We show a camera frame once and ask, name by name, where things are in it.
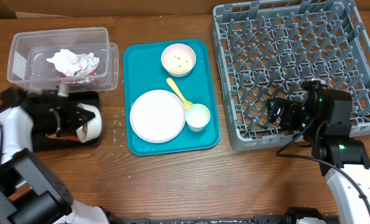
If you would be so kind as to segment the white napkin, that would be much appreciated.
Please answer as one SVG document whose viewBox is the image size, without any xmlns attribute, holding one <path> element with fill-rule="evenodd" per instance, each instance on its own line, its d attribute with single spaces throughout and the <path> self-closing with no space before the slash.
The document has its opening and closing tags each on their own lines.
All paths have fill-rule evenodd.
<svg viewBox="0 0 370 224">
<path fill-rule="evenodd" d="M 82 77 L 94 72 L 99 65 L 99 57 L 94 53 L 75 54 L 68 49 L 61 49 L 46 61 L 54 64 L 55 69 L 66 77 Z"/>
</svg>

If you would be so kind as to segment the white bowl with brown food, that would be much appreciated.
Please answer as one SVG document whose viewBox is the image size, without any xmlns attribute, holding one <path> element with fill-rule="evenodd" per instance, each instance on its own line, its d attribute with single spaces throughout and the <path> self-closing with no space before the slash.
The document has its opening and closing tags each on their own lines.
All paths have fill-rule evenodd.
<svg viewBox="0 0 370 224">
<path fill-rule="evenodd" d="M 102 131 L 102 118 L 99 109 L 93 105 L 79 103 L 77 107 L 93 112 L 95 117 L 76 130 L 80 142 L 85 143 L 98 138 Z"/>
</svg>

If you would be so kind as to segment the red snack wrapper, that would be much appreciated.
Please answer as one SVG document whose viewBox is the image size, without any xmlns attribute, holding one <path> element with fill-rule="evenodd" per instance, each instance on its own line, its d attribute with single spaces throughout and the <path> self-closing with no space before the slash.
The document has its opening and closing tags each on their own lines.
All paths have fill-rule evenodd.
<svg viewBox="0 0 370 224">
<path fill-rule="evenodd" d="M 82 85 L 88 84 L 93 82 L 95 79 L 93 76 L 96 76 L 96 72 L 92 71 L 91 73 L 86 75 L 86 78 L 83 79 L 73 79 L 72 77 L 68 77 L 66 75 L 61 75 L 60 77 L 63 79 L 63 82 L 70 85 Z"/>
</svg>

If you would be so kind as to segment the pink bowl with rice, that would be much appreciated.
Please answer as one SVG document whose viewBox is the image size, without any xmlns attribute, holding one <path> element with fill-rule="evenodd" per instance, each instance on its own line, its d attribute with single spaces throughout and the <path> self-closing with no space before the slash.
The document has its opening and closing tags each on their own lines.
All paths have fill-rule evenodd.
<svg viewBox="0 0 370 224">
<path fill-rule="evenodd" d="M 161 63 L 165 70 L 174 77 L 188 75 L 196 64 L 197 56 L 194 50 L 186 44 L 171 44 L 161 55 Z"/>
</svg>

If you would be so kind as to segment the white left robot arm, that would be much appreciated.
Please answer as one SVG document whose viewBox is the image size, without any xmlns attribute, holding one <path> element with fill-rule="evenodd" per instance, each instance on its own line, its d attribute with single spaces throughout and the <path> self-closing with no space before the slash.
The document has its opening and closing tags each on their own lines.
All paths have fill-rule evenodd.
<svg viewBox="0 0 370 224">
<path fill-rule="evenodd" d="M 119 223 L 102 207 L 75 200 L 34 152 L 95 145 L 101 136 L 95 91 L 0 94 L 0 223 Z"/>
</svg>

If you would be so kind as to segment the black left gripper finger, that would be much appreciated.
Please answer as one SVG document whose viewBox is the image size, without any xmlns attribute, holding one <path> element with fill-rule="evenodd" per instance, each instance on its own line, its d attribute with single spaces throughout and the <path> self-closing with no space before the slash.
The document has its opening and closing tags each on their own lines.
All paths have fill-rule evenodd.
<svg viewBox="0 0 370 224">
<path fill-rule="evenodd" d="M 86 123 L 95 117 L 95 113 L 79 106 L 68 106 L 68 117 L 72 123 Z"/>
<path fill-rule="evenodd" d="M 57 137 L 64 137 L 69 135 L 75 135 L 76 130 L 85 124 L 84 119 L 69 119 L 62 120 L 58 125 L 56 135 Z"/>
</svg>

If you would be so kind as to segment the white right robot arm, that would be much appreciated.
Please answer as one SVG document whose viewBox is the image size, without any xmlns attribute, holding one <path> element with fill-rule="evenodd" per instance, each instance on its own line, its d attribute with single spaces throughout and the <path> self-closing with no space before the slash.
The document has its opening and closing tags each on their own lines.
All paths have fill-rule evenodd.
<svg viewBox="0 0 370 224">
<path fill-rule="evenodd" d="M 350 136 L 352 96 L 329 89 L 319 80 L 304 81 L 304 101 L 272 97 L 267 99 L 268 122 L 294 131 L 294 137 L 277 152 L 303 138 L 310 143 L 312 156 L 335 198 L 339 216 L 326 219 L 315 209 L 291 208 L 289 223 L 370 223 L 370 159 L 364 144 Z"/>
</svg>

